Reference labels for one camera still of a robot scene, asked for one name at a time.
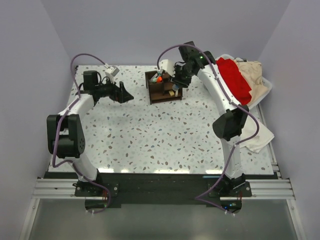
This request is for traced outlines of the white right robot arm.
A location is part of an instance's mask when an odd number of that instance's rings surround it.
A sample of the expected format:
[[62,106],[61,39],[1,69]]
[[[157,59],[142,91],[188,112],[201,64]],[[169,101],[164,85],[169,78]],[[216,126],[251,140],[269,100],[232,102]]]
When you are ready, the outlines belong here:
[[241,165],[240,142],[249,107],[241,104],[229,89],[218,64],[209,51],[202,51],[194,42],[178,44],[181,63],[172,63],[170,80],[179,89],[188,88],[193,77],[206,87],[217,107],[219,117],[213,122],[214,134],[221,140],[224,168],[216,186],[230,197],[235,196],[246,181]]

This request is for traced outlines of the aluminium rail frame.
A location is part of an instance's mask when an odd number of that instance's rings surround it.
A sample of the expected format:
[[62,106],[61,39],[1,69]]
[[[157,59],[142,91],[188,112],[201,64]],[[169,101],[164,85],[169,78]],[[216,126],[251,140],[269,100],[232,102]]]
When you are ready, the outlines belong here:
[[290,179],[274,156],[250,154],[245,168],[253,174],[252,197],[229,216],[203,205],[124,205],[97,215],[75,196],[75,176],[54,172],[36,180],[22,228],[23,240],[305,240]]

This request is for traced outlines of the beige cloth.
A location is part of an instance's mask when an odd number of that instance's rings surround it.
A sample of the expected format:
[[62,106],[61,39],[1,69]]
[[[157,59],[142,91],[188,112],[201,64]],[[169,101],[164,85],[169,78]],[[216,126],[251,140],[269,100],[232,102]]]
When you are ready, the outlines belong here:
[[263,83],[262,64],[258,61],[241,61],[240,58],[236,58],[233,61],[251,88],[249,91],[251,100],[247,105],[253,108],[260,102],[263,96],[266,96],[270,92],[269,88]]

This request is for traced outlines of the brown wooden desk organizer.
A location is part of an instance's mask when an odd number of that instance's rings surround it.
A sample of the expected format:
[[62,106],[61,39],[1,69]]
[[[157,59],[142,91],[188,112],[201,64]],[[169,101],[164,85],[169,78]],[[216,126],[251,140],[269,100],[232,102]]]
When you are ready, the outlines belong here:
[[169,91],[173,91],[172,86],[173,83],[170,81],[170,75],[168,73],[164,73],[162,77],[162,82],[150,83],[151,77],[156,74],[157,71],[146,71],[144,73],[145,76],[145,85],[148,91],[149,103],[163,103],[170,102],[175,100],[183,99],[183,90],[178,90],[178,96],[170,96]]

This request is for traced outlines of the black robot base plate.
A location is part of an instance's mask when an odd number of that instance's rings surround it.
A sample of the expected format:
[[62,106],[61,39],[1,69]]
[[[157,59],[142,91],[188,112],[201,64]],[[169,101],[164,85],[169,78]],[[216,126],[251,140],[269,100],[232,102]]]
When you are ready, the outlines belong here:
[[122,205],[206,205],[233,213],[242,208],[242,198],[251,197],[245,180],[236,188],[216,186],[218,179],[207,174],[99,173],[93,182],[82,182],[75,173],[47,172],[45,180],[71,185],[72,194],[84,198],[85,209],[103,210]]

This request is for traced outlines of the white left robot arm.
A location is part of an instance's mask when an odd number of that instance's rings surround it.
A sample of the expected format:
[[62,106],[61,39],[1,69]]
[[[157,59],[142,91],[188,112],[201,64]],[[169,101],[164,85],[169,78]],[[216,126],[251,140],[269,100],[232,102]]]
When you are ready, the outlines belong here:
[[104,71],[99,80],[96,70],[83,72],[83,90],[58,114],[46,119],[48,150],[52,154],[52,167],[58,168],[69,164],[81,182],[87,182],[86,191],[92,196],[99,196],[104,184],[97,180],[99,171],[90,162],[86,152],[86,140],[82,127],[82,118],[93,109],[101,98],[110,98],[120,104],[134,99],[126,90],[124,83],[114,81],[119,69],[112,67]]

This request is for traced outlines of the blue pen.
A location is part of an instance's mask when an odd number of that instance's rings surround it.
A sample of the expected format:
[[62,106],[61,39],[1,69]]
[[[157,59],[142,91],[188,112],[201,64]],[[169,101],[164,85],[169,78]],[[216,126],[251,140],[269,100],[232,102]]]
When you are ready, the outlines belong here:
[[221,175],[203,175],[203,179],[219,179]]

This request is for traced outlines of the white folded towel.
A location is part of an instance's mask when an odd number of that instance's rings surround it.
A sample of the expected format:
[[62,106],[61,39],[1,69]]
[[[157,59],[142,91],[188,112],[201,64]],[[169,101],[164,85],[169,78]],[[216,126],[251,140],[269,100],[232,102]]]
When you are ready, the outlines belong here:
[[[267,146],[275,137],[275,135],[259,120],[259,131],[257,135],[245,142],[240,143],[240,148],[247,148],[251,152],[259,153],[265,146]],[[245,125],[242,129],[240,140],[251,137],[257,131],[257,125],[255,121],[248,116]]]

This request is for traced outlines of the white plastic laundry basket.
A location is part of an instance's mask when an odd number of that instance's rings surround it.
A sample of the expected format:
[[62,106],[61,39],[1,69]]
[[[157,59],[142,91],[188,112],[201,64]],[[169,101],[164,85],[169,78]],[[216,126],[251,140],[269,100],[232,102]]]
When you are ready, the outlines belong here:
[[218,69],[230,91],[250,109],[256,106],[272,89],[263,77],[262,64],[223,54],[216,59]]

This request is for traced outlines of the white green-capped pen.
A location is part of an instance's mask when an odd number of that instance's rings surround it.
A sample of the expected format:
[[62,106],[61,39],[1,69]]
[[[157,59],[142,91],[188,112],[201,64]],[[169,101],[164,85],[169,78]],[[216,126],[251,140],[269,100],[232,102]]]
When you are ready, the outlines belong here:
[[156,73],[156,74],[154,74],[152,77],[151,77],[151,79],[157,79],[159,76],[158,76],[158,73]]

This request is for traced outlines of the red cloth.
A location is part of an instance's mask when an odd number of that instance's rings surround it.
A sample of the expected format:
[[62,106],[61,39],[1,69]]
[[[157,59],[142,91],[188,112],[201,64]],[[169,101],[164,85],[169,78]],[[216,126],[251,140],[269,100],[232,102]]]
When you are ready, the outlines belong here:
[[252,99],[252,95],[250,94],[252,89],[240,73],[236,63],[232,59],[224,59],[220,57],[216,61],[216,64],[223,80],[233,96],[242,105],[247,105]]

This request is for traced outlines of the blue glue stick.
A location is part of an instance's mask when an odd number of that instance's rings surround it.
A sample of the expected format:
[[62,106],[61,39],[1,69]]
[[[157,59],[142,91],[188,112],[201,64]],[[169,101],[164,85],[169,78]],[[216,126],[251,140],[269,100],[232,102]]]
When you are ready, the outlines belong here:
[[177,86],[176,84],[172,86],[172,90],[175,92],[178,91],[179,89],[180,89],[179,86]]

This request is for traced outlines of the orange highlighter marker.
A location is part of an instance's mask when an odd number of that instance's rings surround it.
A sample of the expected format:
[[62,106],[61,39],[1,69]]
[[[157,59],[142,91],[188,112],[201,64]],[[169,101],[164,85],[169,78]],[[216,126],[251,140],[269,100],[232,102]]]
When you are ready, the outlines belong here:
[[157,83],[160,83],[160,82],[162,82],[162,81],[163,81],[163,78],[162,78],[161,76],[158,77],[157,80],[156,80]]

